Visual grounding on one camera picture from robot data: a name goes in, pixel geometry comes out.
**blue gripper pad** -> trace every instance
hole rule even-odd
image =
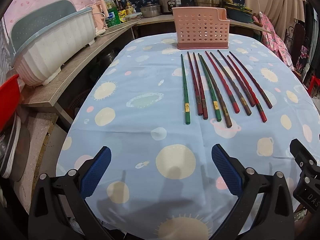
[[[233,167],[232,163],[228,159],[229,156],[223,150],[223,148],[217,144],[212,147],[211,151],[212,160],[217,166],[222,178],[228,186],[228,189],[232,195],[240,197],[242,195],[242,178]]]
[[[108,147],[105,147],[102,149],[100,155],[93,160],[94,162],[81,180],[80,195],[82,199],[90,197],[96,189],[111,162],[111,150]]]

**red stool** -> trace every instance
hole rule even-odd
[[[311,96],[311,91],[312,91],[313,86],[314,86],[315,83],[316,83],[318,86],[320,86],[320,79],[316,78],[315,76],[312,76],[310,85],[309,85],[308,90],[307,90],[309,96]]]

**rice cooker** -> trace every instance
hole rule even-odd
[[[184,0],[159,0],[159,3],[163,14],[172,14],[172,8],[184,6]]]

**dark brown chopstick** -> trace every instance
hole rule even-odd
[[[247,68],[241,63],[241,61],[231,51],[229,51],[229,53],[235,58],[235,60],[240,64],[240,66],[243,68],[243,70],[248,74],[248,76],[250,77],[250,79],[252,80],[252,82],[254,83],[254,85],[257,87],[258,91],[262,95],[264,101],[267,103],[267,106],[271,109],[272,104],[271,104],[269,98],[267,97],[267,95],[265,94],[265,92],[260,87],[260,85],[254,79],[254,77],[251,75],[251,73],[247,70]]]
[[[249,83],[247,82],[247,80],[245,79],[244,75],[242,74],[242,72],[240,71],[240,69],[238,68],[238,66],[236,65],[236,63],[234,63],[234,61],[231,59],[231,57],[228,55],[229,60],[231,61],[231,63],[235,66],[236,70],[238,71],[239,75],[241,76],[243,82],[245,83],[245,85],[247,86],[253,100],[256,103],[257,109],[259,111],[259,114],[261,116],[261,119],[263,122],[267,121],[267,117],[265,115],[265,113],[263,112],[262,106],[259,103],[259,100],[257,99],[255,93],[253,92],[252,88],[250,87]]]
[[[245,96],[247,97],[247,99],[249,100],[249,103],[251,106],[254,106],[254,100],[250,95],[250,92],[248,91],[248,89],[246,88],[246,86],[243,84],[241,78],[238,76],[237,72],[233,69],[233,67],[231,66],[231,64],[229,63],[229,61],[226,59],[226,57],[221,53],[220,50],[218,50],[219,54],[221,55],[221,57],[224,59],[224,61],[227,63],[227,65],[229,66],[229,68],[231,69],[231,71],[233,72],[233,74],[235,75],[238,83],[240,84],[240,87],[242,88]]]
[[[216,84],[216,82],[215,82],[215,80],[214,80],[214,78],[213,78],[213,76],[212,76],[212,74],[210,72],[210,69],[209,69],[208,65],[204,61],[204,58],[202,57],[202,55],[199,55],[199,58],[201,60],[201,64],[203,64],[203,66],[206,68],[206,70],[207,70],[207,72],[209,74],[209,77],[211,79],[212,86],[213,86],[214,90],[216,91],[220,106],[222,107],[222,112],[223,112],[224,120],[226,121],[226,126],[228,128],[230,128],[232,126],[232,122],[231,122],[230,115],[228,113],[226,104],[223,101],[223,98],[222,98],[222,95],[220,93],[220,90],[219,90],[219,88],[218,88],[218,86],[217,86],[217,84]]]
[[[188,59],[189,59],[189,64],[190,64],[190,69],[191,69],[193,88],[195,90],[195,95],[196,95],[196,103],[197,103],[198,115],[203,115],[202,103],[201,103],[200,93],[199,93],[198,84],[197,84],[197,80],[196,80],[196,75],[195,75],[195,72],[193,70],[192,61],[191,61],[190,54],[189,54],[188,51],[187,51],[187,54],[188,54]]]
[[[196,54],[195,54],[195,53],[193,53],[193,58],[194,58],[194,60],[195,60],[196,71],[197,71],[198,82],[199,82],[199,91],[200,91],[200,97],[201,97],[202,109],[203,109],[203,119],[207,120],[207,119],[208,119],[207,104],[206,104],[206,102],[205,102],[203,85],[202,85],[201,76],[200,76],[200,71],[199,71],[199,66],[198,66],[198,62],[197,62]]]
[[[233,89],[235,90],[238,98],[240,99],[240,102],[245,110],[245,112],[247,113],[247,115],[252,114],[251,110],[247,104],[247,101],[245,101],[243,95],[241,94],[240,90],[238,89],[238,87],[236,86],[236,84],[233,82],[232,78],[230,77],[230,75],[228,74],[228,72],[224,69],[224,67],[222,66],[222,64],[220,63],[220,61],[218,61],[218,59],[215,57],[215,55],[213,55],[212,52],[210,52],[211,56],[215,59],[215,61],[218,63],[219,67],[221,68],[221,70],[224,72],[224,74],[226,75],[226,77],[228,78],[231,86],[233,87]]]
[[[214,70],[215,70],[216,73],[218,74],[218,76],[219,76],[219,78],[220,78],[220,80],[221,80],[221,82],[222,82],[222,84],[223,84],[223,87],[224,87],[224,89],[225,89],[226,92],[227,92],[227,95],[228,95],[228,97],[229,97],[229,99],[230,99],[230,102],[231,102],[231,104],[232,104],[232,107],[233,107],[234,111],[236,112],[236,114],[239,113],[239,112],[240,112],[239,106],[238,106],[238,104],[237,104],[237,102],[236,102],[236,100],[235,100],[235,98],[234,98],[234,96],[233,96],[233,94],[232,94],[232,92],[231,92],[228,84],[227,84],[226,81],[224,80],[224,78],[223,78],[222,74],[220,73],[217,65],[214,63],[214,61],[212,60],[212,58],[210,57],[210,55],[209,55],[206,51],[205,51],[205,53],[207,54],[207,57],[209,58],[209,60],[210,60],[210,62],[211,62],[211,64],[212,64]]]

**screw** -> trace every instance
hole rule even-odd
[[[283,177],[283,173],[282,173],[281,171],[277,171],[277,176],[278,176],[279,178],[282,178],[282,177]]]
[[[77,173],[77,171],[73,170],[73,169],[68,171],[68,175],[71,176],[71,177],[74,176],[76,173]]]
[[[45,179],[46,177],[47,177],[47,174],[42,173],[42,174],[39,176],[39,179]]]
[[[254,174],[254,169],[253,168],[247,168],[246,172],[250,175]]]

